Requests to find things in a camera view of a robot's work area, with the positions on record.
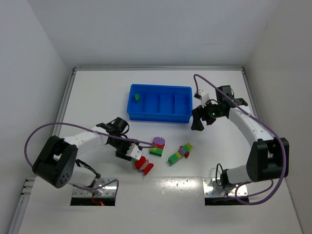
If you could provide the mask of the purple round lego brick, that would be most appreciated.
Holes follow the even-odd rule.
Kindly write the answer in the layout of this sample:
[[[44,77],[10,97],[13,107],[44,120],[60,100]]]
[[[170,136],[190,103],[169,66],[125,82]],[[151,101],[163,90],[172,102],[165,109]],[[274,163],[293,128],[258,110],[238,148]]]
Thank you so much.
[[[165,145],[165,139],[162,137],[154,137],[153,144]]]

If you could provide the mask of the red yellow green lego stack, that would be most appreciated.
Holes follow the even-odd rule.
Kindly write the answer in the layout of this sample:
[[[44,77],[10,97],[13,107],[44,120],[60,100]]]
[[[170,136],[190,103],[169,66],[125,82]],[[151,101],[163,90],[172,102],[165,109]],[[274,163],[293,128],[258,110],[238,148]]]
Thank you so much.
[[[149,153],[155,156],[162,156],[165,144],[154,143],[155,147],[149,149]]]

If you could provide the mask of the green square lego tile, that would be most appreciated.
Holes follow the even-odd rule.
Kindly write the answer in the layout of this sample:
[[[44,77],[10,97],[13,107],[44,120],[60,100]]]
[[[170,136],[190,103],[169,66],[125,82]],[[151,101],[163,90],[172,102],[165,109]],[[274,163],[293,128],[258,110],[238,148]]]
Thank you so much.
[[[136,103],[140,102],[140,95],[138,93],[135,93],[135,102]]]

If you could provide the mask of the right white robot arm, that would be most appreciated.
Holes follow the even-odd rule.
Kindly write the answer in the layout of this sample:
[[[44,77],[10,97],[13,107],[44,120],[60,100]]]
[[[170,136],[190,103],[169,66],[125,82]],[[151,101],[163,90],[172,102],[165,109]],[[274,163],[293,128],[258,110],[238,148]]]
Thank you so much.
[[[218,88],[216,100],[211,100],[208,92],[203,90],[197,90],[194,97],[201,104],[192,110],[192,130],[203,131],[203,122],[211,125],[217,118],[226,117],[236,125],[251,147],[245,165],[222,170],[220,185],[223,188],[288,175],[288,141],[285,138],[278,141],[262,124],[255,121],[247,102],[243,98],[235,98],[229,85]]]

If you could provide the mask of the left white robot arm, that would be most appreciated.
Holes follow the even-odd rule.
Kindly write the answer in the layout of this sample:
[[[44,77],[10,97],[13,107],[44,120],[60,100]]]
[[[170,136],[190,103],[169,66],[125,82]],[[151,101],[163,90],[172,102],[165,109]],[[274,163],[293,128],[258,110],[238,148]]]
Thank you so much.
[[[138,145],[126,136],[128,123],[117,117],[109,123],[99,123],[74,136],[48,138],[32,166],[35,175],[55,188],[66,184],[93,189],[100,174],[79,157],[101,145],[115,148],[117,157],[127,161],[142,155]]]

